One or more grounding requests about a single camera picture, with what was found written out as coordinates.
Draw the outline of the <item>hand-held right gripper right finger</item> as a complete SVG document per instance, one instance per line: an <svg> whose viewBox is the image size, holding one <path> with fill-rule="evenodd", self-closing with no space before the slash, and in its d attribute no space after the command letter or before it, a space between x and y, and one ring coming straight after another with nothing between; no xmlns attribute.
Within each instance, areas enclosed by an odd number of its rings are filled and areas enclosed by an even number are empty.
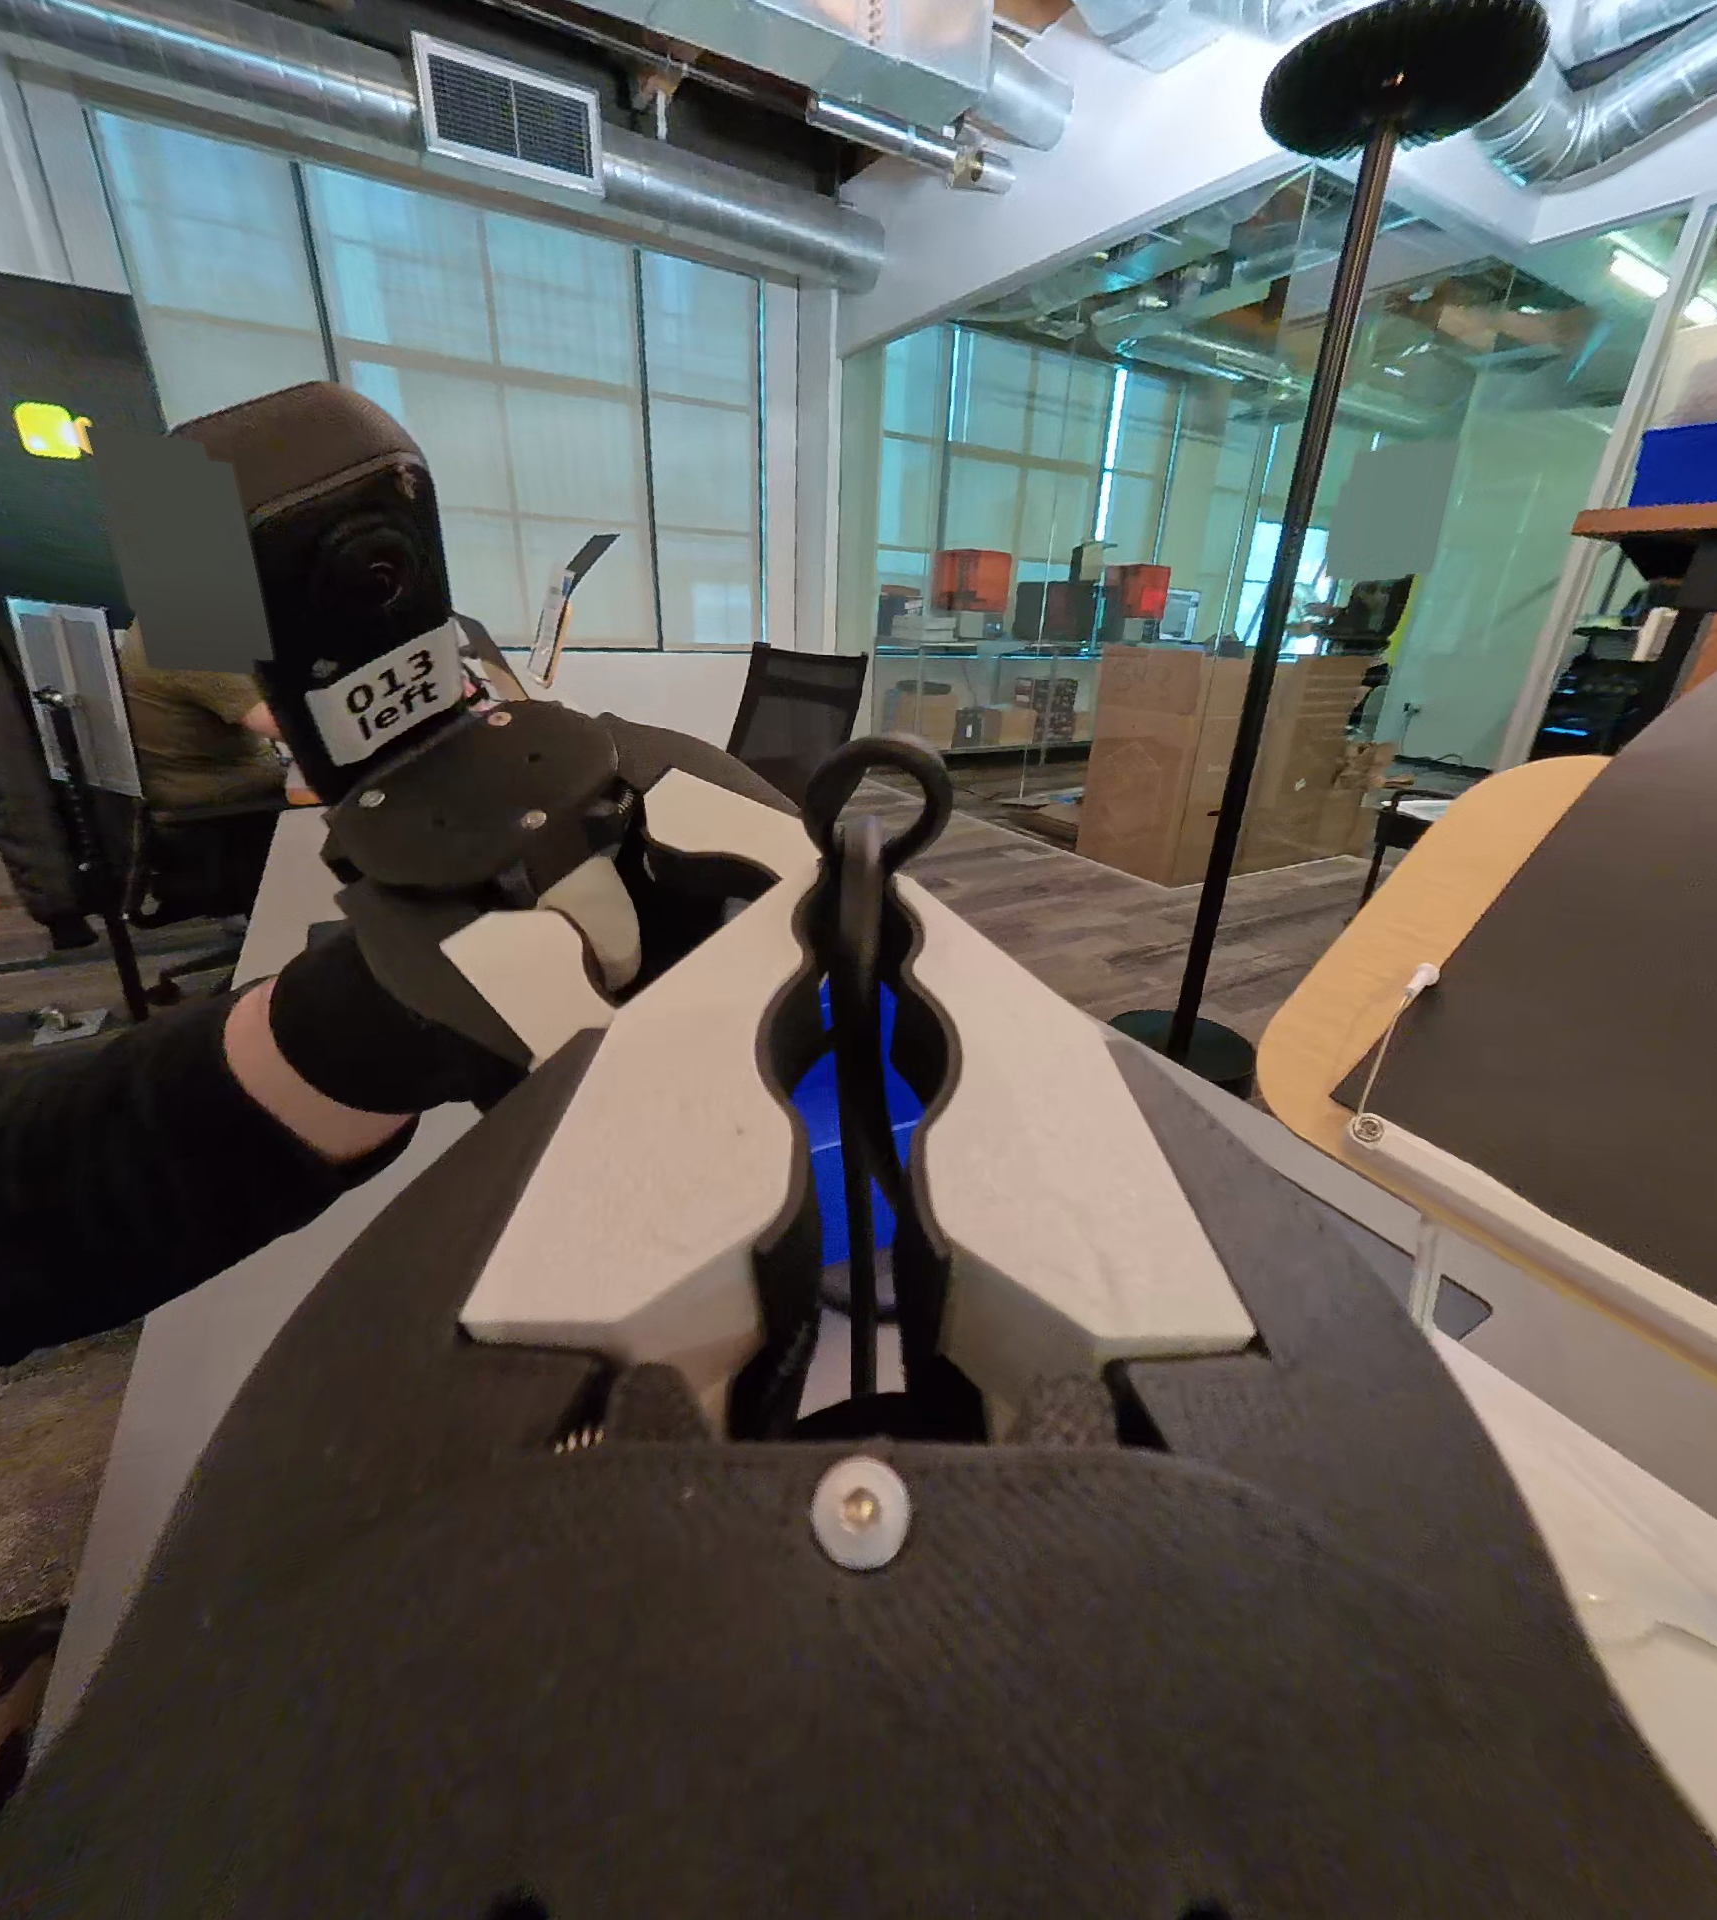
<svg viewBox="0 0 1717 1920"><path fill-rule="evenodd" d="M993 1419L1043 1379L1228 1358L1256 1328L1104 1030L913 878L891 1063L918 1093L893 1286L906 1386Z"/></svg>

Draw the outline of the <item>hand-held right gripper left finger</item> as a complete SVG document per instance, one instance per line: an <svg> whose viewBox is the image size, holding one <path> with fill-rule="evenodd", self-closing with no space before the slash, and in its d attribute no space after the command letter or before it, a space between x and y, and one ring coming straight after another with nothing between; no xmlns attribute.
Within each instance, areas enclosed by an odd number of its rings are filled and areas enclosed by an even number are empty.
<svg viewBox="0 0 1717 1920"><path fill-rule="evenodd" d="M727 1413L767 1336L752 1245L791 1189L757 1037L804 895L768 888L618 1009L464 1302L474 1339L667 1364Z"/></svg>

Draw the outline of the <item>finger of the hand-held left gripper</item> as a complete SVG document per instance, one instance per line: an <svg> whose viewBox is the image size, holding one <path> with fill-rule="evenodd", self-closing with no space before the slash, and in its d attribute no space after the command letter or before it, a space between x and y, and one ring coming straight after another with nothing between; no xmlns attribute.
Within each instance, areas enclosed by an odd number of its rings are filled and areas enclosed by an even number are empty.
<svg viewBox="0 0 1717 1920"><path fill-rule="evenodd" d="M527 1051L530 1066L578 1033L604 1032L625 990L625 898L548 895L454 930L440 956Z"/></svg>

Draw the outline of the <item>person's left forearm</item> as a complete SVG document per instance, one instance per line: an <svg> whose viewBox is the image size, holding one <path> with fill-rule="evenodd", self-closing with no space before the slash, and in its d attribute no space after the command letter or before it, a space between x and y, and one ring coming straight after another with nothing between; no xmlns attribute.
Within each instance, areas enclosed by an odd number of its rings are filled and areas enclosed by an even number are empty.
<svg viewBox="0 0 1717 1920"><path fill-rule="evenodd" d="M0 1368L111 1331L293 1234L392 1163L415 1117L327 1154L235 1079L229 1006L0 1059Z"/></svg>

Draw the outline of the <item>person's left hand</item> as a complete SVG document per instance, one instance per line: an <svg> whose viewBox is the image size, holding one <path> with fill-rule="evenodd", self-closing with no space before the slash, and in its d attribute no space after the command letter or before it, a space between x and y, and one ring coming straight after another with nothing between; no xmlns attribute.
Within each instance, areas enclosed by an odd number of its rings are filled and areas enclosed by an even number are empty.
<svg viewBox="0 0 1717 1920"><path fill-rule="evenodd" d="M530 1071L394 998L344 922L232 999L221 1059L260 1111L337 1166L440 1105L486 1111Z"/></svg>

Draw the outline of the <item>large black monitor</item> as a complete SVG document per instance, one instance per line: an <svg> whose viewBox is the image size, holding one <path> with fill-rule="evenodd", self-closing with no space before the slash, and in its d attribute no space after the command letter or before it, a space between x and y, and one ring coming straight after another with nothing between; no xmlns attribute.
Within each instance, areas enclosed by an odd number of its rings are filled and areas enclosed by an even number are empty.
<svg viewBox="0 0 1717 1920"><path fill-rule="evenodd" d="M103 426L164 429L135 304L0 271L0 615L11 597L128 624L94 460Z"/></svg>

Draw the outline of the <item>black office chair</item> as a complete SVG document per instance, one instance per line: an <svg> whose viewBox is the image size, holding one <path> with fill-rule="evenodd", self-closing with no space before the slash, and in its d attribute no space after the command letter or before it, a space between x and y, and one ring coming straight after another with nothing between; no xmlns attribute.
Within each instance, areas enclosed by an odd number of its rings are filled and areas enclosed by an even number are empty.
<svg viewBox="0 0 1717 1920"><path fill-rule="evenodd" d="M803 806L822 759L854 736L868 675L868 653L755 642L727 754Z"/></svg>

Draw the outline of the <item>large cardboard box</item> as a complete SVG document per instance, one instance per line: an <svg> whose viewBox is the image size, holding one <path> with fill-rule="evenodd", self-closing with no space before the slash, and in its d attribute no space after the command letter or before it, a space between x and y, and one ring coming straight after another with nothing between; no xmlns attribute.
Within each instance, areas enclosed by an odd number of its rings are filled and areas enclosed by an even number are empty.
<svg viewBox="0 0 1717 1920"><path fill-rule="evenodd" d="M1112 642L1097 673L1076 852L1178 889L1207 874L1252 662ZM1238 875L1362 853L1399 747L1353 728L1366 662L1281 659L1251 779Z"/></svg>

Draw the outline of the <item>white vent grille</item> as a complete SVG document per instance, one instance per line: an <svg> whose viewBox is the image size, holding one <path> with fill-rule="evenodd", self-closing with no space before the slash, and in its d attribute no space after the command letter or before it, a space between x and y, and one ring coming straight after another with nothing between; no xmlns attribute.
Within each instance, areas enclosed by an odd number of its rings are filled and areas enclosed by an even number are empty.
<svg viewBox="0 0 1717 1920"><path fill-rule="evenodd" d="M589 197L605 194L594 89L414 29L411 73L427 154Z"/></svg>

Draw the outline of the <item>wooden board with black mat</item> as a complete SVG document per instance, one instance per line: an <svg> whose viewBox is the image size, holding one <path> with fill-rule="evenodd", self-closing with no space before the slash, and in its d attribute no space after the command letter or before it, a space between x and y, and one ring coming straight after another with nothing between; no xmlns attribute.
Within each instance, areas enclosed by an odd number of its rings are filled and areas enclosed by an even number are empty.
<svg viewBox="0 0 1717 1920"><path fill-rule="evenodd" d="M1717 1303L1717 671L1450 800L1270 1020L1261 1100L1368 1179L1342 1131L1423 962L1374 1111Z"/></svg>

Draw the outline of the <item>white board stand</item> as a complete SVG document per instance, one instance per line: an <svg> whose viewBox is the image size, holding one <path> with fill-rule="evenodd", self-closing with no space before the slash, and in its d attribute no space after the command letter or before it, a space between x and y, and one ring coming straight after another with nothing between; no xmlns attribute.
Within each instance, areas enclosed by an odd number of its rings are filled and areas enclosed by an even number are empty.
<svg viewBox="0 0 1717 1920"><path fill-rule="evenodd" d="M1418 1212L1411 1310L1457 1241L1520 1277L1441 1338L1639 1730L1717 1835L1717 1303L1371 1111L1345 1155Z"/></svg>

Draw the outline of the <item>black round-top pole stand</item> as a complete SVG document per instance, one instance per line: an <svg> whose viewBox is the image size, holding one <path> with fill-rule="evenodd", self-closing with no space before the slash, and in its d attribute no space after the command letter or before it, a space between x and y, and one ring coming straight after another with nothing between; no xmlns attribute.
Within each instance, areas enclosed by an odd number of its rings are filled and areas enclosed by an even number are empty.
<svg viewBox="0 0 1717 1920"><path fill-rule="evenodd" d="M1254 1091L1254 1044L1205 1017L1207 979L1394 160L1401 147L1466 131L1507 106L1539 69L1547 43L1547 18L1535 1L1371 3L1305 36L1261 93L1261 124L1274 144L1308 160L1357 156L1350 212L1177 1004L1112 1017L1121 1033L1159 1044L1171 1063L1234 1097Z"/></svg>

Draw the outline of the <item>silver ventilation duct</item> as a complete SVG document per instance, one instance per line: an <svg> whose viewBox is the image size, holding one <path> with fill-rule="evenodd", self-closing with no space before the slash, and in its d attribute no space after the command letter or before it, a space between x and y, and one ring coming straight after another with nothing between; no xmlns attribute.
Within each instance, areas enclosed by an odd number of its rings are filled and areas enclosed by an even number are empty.
<svg viewBox="0 0 1717 1920"><path fill-rule="evenodd" d="M111 101L276 134L305 158L427 174L486 205L554 205L842 294L885 263L876 218L605 122L589 86L434 33L401 54L253 3L0 1L0 52Z"/></svg>
<svg viewBox="0 0 1717 1920"><path fill-rule="evenodd" d="M654 1L641 23L807 91L807 124L954 189L1004 194L999 139L1062 139L1073 87L999 33L991 1Z"/></svg>

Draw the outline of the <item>silver bent duct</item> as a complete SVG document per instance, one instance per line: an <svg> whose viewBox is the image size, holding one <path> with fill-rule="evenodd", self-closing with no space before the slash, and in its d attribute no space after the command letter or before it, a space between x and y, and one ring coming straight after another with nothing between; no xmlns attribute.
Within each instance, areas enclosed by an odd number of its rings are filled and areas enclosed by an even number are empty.
<svg viewBox="0 0 1717 1920"><path fill-rule="evenodd" d="M1717 110L1717 3L1591 3L1573 28L1592 52L1658 39L1582 87L1545 55L1524 87L1474 126L1487 158L1519 186L1587 179Z"/></svg>

